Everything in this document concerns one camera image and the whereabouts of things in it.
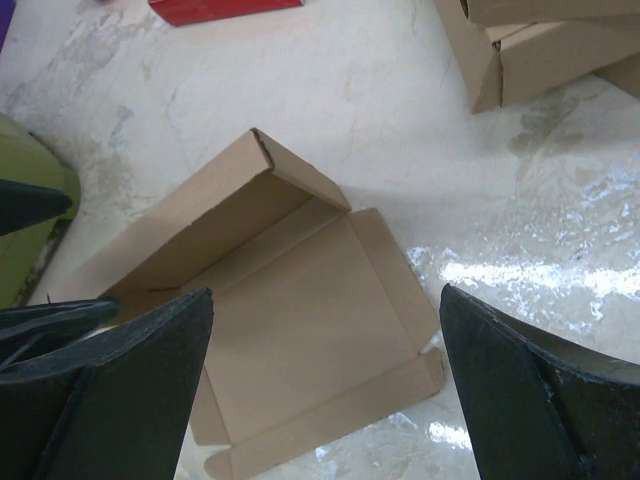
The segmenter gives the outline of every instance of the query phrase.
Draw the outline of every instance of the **red object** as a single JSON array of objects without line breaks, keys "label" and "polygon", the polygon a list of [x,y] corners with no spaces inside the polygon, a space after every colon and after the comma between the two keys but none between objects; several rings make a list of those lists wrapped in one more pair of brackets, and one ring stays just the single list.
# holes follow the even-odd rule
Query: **red object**
[{"label": "red object", "polygon": [[166,22],[179,26],[301,7],[304,0],[149,0],[149,5]]}]

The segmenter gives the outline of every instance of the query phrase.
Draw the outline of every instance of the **cardboard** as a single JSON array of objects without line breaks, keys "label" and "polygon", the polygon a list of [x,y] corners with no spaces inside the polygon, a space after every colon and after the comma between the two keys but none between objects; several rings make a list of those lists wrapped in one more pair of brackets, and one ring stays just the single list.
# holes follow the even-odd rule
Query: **cardboard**
[{"label": "cardboard", "polygon": [[215,321],[191,424],[217,480],[244,479],[425,400],[437,317],[376,210],[251,131],[75,274],[52,301],[115,295],[123,321],[198,287]]},{"label": "cardboard", "polygon": [[485,27],[640,14],[638,0],[460,0],[469,20]]},{"label": "cardboard", "polygon": [[526,100],[640,52],[640,17],[483,28],[435,0],[473,113]]},{"label": "cardboard", "polygon": [[616,87],[640,99],[640,55],[614,63],[600,70],[596,75],[613,83]]},{"label": "cardboard", "polygon": [[304,0],[149,0],[149,6],[174,26],[303,5]]}]

